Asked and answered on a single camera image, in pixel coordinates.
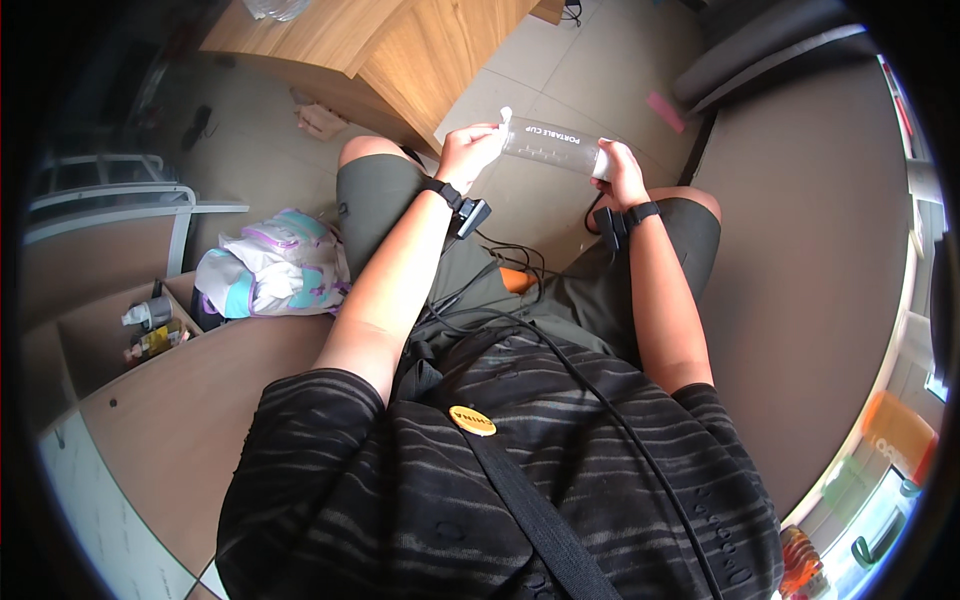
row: window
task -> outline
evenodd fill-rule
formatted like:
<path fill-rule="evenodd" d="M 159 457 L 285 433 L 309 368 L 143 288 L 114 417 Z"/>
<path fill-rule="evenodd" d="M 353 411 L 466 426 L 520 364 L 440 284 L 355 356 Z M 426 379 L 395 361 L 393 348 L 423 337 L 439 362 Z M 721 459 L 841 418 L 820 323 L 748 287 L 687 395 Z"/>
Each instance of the window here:
<path fill-rule="evenodd" d="M 940 379 L 937 379 L 933 373 L 930 373 L 926 376 L 926 383 L 924 384 L 924 389 L 933 394 L 934 396 L 940 398 L 942 402 L 947 401 L 947 388 L 944 386 L 944 382 Z"/>
<path fill-rule="evenodd" d="M 890 556 L 891 552 L 887 551 L 879 563 L 867 570 L 856 562 L 851 546 L 862 536 L 874 548 L 890 531 L 898 516 L 910 517 L 916 499 L 903 495 L 900 492 L 902 486 L 903 477 L 895 469 L 889 468 L 847 531 L 822 555 L 824 572 L 830 586 L 836 590 L 838 600 L 858 597 L 860 591 L 883 568 L 884 559 Z"/>

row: tiled floor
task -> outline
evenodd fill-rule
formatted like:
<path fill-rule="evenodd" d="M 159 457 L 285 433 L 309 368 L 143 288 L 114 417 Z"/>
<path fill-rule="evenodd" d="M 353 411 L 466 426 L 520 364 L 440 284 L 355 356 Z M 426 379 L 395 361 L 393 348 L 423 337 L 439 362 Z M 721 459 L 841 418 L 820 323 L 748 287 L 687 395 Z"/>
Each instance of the tiled floor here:
<path fill-rule="evenodd" d="M 527 16 L 437 128 L 499 120 L 499 109 L 620 139 L 631 146 L 648 187 L 671 185 L 684 167 L 699 123 L 675 133 L 646 104 L 651 92 L 669 98 L 670 87 L 702 52 L 693 12 L 677 0 L 583 0 L 583 26 L 554 26 Z M 178 139 L 159 140 L 182 179 L 209 200 L 243 201 L 251 212 L 198 219 L 184 268 L 214 246 L 219 231 L 294 206 L 333 217 L 336 158 L 349 129 L 328 143 L 299 130 L 287 85 L 243 66 L 233 69 L 199 56 L 171 72 L 161 90 L 185 112 L 168 113 L 167 129 L 182 132 L 199 104 L 214 108 L 209 138 L 189 153 Z M 587 178 L 504 156 L 489 166 L 470 192 L 493 213 L 482 230 L 546 254 L 548 267 L 567 265 L 595 238 L 583 231 L 584 210 L 595 196 Z"/>

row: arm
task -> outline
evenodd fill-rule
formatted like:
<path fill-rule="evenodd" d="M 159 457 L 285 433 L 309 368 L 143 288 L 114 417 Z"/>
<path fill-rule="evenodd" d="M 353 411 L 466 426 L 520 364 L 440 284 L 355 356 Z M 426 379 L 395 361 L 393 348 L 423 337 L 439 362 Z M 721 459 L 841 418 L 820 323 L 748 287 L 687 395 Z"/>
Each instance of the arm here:
<path fill-rule="evenodd" d="M 467 193 L 500 152 L 503 140 L 492 128 L 451 132 L 436 179 Z M 314 369 L 353 372 L 387 403 L 403 346 L 433 285 L 449 225 L 446 201 L 434 192 L 420 192 L 353 283 Z"/>
<path fill-rule="evenodd" d="M 601 141 L 611 157 L 611 183 L 593 180 L 619 210 L 650 202 L 630 149 Z M 713 383 L 697 305 L 659 215 L 630 233 L 630 278 L 636 345 L 643 369 L 668 394 L 691 383 Z"/>

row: black striped shirt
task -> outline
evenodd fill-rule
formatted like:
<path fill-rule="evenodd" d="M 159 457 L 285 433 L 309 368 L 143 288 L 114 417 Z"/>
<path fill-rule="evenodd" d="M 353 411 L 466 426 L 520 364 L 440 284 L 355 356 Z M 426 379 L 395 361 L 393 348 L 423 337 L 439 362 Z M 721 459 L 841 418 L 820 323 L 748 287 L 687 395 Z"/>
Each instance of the black striped shirt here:
<path fill-rule="evenodd" d="M 622 360 L 560 346 L 646 443 L 724 597 L 770 598 L 780 524 L 716 390 L 671 397 Z M 624 598 L 710 598 L 653 472 L 533 333 L 484 330 L 439 369 L 435 397 L 495 423 Z M 338 370 L 264 390 L 217 542 L 233 600 L 564 597 L 446 413 L 410 401 L 384 410 L 370 384 Z"/>

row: pink sticky note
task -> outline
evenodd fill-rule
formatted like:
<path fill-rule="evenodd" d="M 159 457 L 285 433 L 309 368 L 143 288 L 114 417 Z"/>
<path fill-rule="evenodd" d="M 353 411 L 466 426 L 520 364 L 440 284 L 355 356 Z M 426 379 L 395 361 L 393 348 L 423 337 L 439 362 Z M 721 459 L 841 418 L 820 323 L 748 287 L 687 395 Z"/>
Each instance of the pink sticky note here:
<path fill-rule="evenodd" d="M 686 128 L 686 123 L 680 118 L 680 115 L 677 114 L 677 111 L 666 101 L 666 98 L 660 96 L 657 92 L 652 91 L 650 95 L 647 96 L 647 105 L 654 110 L 656 114 L 666 122 L 667 125 L 673 128 L 673 131 L 677 133 L 683 133 L 684 128 Z"/>

